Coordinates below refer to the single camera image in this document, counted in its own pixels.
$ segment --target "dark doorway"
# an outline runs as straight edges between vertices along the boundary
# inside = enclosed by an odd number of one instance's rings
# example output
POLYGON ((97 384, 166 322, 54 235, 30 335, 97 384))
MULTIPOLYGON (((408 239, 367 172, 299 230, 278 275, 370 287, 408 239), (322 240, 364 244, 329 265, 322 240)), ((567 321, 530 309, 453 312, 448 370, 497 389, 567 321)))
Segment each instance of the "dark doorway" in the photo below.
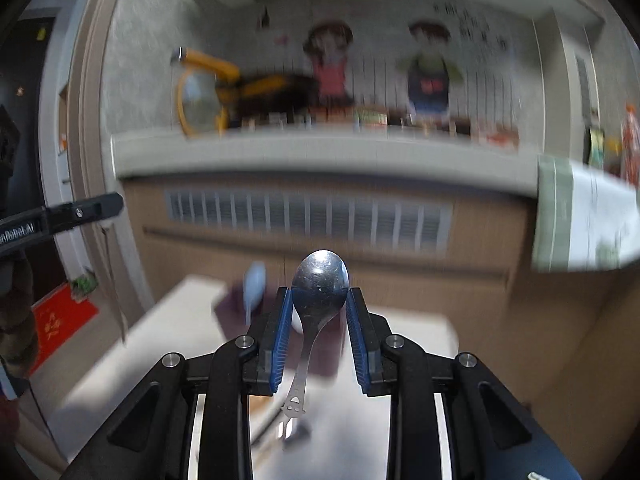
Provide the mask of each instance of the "dark doorway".
MULTIPOLYGON (((0 105, 20 132, 14 175, 9 179, 7 215, 44 205, 38 153, 40 80, 54 18, 18 21, 0 46, 0 105)), ((66 281, 53 240, 26 251, 39 300, 66 281)))

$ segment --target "table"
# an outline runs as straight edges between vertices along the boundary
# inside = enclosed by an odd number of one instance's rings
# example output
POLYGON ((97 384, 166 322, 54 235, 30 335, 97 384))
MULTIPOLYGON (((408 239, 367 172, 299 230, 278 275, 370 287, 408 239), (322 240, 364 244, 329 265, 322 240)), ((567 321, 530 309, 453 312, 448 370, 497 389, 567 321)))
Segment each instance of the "table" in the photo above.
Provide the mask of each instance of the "table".
MULTIPOLYGON (((51 431, 65 457, 72 460, 89 438, 122 402, 131 389, 164 354, 180 352, 185 358, 210 353, 226 339, 212 315, 227 292, 226 284, 202 276, 187 276, 167 294, 127 335, 115 344, 66 397, 49 418, 51 431)), ((369 306, 385 316, 396 333, 420 344, 425 351, 447 357, 458 352, 458 340, 448 321, 425 315, 369 306)), ((270 407, 282 402, 292 373, 283 382, 270 407)), ((256 480, 385 477, 388 443, 389 398, 369 399, 357 384, 350 345, 345 342, 338 373, 332 380, 310 378, 306 416, 312 437, 295 449, 276 446, 255 465, 256 480), (313 453, 308 446, 314 446, 313 453)), ((438 426, 444 444, 443 478, 451 478, 444 412, 436 394, 438 426)), ((189 478, 196 478, 196 454, 204 395, 198 399, 194 423, 189 478)), ((271 409, 251 418, 257 431, 271 409)))

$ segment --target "red door mat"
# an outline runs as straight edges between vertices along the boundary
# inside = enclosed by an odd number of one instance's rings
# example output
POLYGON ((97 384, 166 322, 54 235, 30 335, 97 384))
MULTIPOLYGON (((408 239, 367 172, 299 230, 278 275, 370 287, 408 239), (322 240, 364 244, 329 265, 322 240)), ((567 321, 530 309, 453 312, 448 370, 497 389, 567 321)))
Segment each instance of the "red door mat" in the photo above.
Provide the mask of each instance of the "red door mat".
POLYGON ((68 283, 60 285, 35 307, 40 351, 31 373, 46 361, 78 329, 98 314, 98 309, 89 301, 76 303, 71 298, 68 283))

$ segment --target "cartoon poster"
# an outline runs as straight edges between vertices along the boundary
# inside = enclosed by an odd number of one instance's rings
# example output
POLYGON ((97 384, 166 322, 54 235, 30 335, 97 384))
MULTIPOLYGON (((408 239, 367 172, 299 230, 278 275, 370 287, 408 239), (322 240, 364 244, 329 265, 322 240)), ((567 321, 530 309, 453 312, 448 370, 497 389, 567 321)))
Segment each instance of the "cartoon poster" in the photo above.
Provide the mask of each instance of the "cartoon poster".
POLYGON ((450 86, 464 83, 458 66, 443 56, 451 33, 442 23, 426 20, 412 23, 409 32, 419 51, 397 65, 406 72, 409 101, 417 114, 447 114, 450 86))
POLYGON ((274 0, 253 12, 248 30, 234 30, 230 60, 243 73, 312 77, 310 115, 296 121, 364 110, 540 143, 542 70, 527 20, 465 0, 274 0))
POLYGON ((319 23, 309 31, 303 50, 319 85, 316 105, 337 108, 353 104, 345 88, 347 51, 352 42, 349 25, 339 20, 319 23))

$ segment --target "green towel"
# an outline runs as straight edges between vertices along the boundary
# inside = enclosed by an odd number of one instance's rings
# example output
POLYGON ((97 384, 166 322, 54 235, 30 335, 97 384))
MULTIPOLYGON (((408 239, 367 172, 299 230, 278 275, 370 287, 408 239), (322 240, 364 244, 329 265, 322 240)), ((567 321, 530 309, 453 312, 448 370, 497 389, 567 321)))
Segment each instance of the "green towel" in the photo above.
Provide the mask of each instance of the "green towel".
POLYGON ((638 190, 579 162, 540 157, 533 268, 616 269, 639 257, 638 190))

